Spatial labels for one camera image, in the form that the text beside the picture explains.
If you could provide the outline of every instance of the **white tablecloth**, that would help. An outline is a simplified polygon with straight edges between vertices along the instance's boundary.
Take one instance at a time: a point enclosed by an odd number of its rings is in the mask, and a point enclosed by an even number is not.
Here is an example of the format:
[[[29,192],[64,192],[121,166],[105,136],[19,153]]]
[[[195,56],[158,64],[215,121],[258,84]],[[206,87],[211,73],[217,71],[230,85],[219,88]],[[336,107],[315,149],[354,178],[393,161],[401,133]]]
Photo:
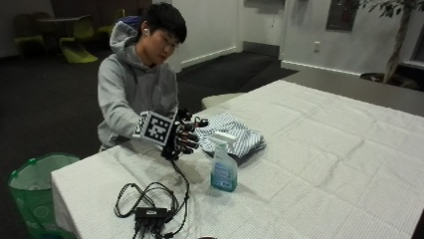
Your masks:
[[[191,182],[175,238],[411,238],[424,208],[424,119],[284,81],[201,112],[229,112],[264,135],[238,169],[238,187],[210,187],[211,160],[178,161]],[[151,145],[132,141],[52,173],[56,219],[80,238],[132,238],[114,215],[122,186],[185,184]],[[170,200],[155,195],[159,206]],[[174,231],[183,213],[169,223]]]

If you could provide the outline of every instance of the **gray hoodie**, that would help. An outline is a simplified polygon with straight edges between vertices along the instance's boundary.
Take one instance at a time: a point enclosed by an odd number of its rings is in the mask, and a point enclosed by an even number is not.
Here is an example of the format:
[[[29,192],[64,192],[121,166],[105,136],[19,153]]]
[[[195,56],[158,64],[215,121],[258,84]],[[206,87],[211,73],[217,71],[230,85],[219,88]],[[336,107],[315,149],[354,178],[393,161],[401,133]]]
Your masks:
[[[145,66],[136,53],[137,31],[118,22],[110,38],[114,52],[98,71],[98,103],[105,120],[98,138],[105,148],[133,137],[140,113],[153,111],[173,117],[178,107],[175,73],[169,64]]]

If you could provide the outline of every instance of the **electrical outlet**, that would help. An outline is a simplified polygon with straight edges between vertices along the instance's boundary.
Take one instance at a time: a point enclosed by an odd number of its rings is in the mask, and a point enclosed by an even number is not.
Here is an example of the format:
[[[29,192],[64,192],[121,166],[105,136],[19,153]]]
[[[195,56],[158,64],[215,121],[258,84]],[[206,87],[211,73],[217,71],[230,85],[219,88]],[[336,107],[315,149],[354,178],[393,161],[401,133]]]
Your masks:
[[[320,51],[320,42],[315,42],[314,44],[314,52],[319,52]]]

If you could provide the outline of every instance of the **green trash bin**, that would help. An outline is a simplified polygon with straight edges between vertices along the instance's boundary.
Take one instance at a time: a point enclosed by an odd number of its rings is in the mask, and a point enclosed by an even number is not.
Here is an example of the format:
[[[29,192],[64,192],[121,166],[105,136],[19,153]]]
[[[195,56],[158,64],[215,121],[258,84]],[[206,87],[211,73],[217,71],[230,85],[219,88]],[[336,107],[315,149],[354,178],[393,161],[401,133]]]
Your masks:
[[[78,160],[77,156],[66,153],[49,153],[29,159],[11,174],[9,189],[35,239],[76,238],[56,224],[50,172]]]

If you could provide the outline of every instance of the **black hair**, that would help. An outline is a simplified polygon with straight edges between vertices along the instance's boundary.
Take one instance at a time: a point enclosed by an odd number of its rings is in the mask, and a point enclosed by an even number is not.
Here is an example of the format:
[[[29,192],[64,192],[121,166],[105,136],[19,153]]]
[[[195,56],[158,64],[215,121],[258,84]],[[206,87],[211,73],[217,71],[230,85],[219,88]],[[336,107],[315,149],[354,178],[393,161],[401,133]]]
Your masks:
[[[169,3],[153,4],[144,14],[138,28],[138,39],[142,36],[142,23],[148,21],[151,34],[158,29],[167,31],[182,43],[187,37],[186,20],[179,10]]]

